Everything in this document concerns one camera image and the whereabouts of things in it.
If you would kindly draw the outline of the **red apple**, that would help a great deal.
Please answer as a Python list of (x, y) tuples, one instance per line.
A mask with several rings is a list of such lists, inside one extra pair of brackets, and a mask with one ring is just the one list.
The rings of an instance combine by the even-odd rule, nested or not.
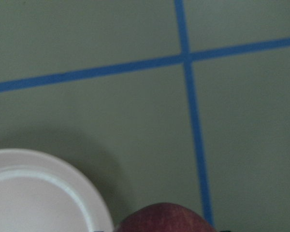
[(126, 217), (116, 232), (214, 232), (194, 211), (174, 203), (146, 206)]

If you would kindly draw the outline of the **pink plate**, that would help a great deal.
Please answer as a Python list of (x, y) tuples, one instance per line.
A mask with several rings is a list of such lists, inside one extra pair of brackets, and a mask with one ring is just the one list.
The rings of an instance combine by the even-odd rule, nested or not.
[(69, 163), (43, 152), (0, 149), (0, 232), (111, 232), (94, 185)]

